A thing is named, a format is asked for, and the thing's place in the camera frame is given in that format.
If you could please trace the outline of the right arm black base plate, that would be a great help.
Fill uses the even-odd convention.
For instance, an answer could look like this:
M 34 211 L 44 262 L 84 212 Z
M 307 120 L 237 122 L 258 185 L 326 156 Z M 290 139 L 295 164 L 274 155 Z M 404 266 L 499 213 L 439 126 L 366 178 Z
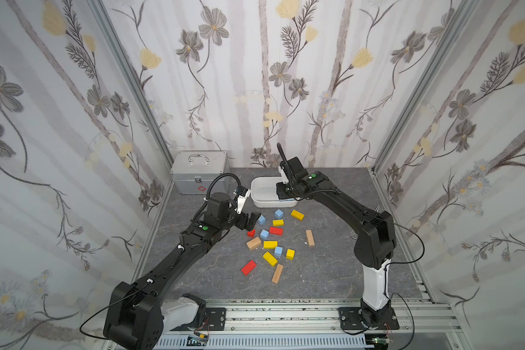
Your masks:
M 398 317 L 390 305 L 378 311 L 367 307 L 341 307 L 338 309 L 338 316 L 341 329 L 345 331 L 400 329 Z

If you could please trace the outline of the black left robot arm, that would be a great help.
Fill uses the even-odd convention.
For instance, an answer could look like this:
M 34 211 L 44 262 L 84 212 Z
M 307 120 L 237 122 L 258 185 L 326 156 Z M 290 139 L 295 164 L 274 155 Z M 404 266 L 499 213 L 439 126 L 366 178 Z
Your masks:
M 233 195 L 217 192 L 201 213 L 180 233 L 178 245 L 152 270 L 136 281 L 121 282 L 112 292 L 104 337 L 125 349 L 153 349 L 163 333 L 200 329 L 207 322 L 206 302 L 190 293 L 165 306 L 167 293 L 232 227 L 251 231 L 260 214 L 243 207 L 250 191 L 240 186 Z

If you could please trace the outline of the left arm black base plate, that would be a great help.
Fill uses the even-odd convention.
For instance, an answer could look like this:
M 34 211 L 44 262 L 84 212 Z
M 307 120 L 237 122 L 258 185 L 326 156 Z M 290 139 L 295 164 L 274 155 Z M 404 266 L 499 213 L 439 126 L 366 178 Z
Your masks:
M 226 308 L 208 308 L 204 320 L 193 330 L 195 332 L 220 332 L 224 331 L 226 324 Z

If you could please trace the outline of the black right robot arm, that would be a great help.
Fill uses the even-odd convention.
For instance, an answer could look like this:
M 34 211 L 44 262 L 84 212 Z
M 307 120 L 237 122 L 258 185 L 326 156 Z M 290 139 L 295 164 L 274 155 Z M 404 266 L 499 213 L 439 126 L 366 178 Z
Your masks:
M 354 255 L 363 265 L 364 292 L 360 319 L 365 328 L 378 328 L 389 318 L 389 264 L 397 240 L 392 215 L 370 209 L 337 188 L 322 172 L 308 172 L 294 157 L 280 162 L 279 199 L 314 200 L 341 218 L 357 235 Z

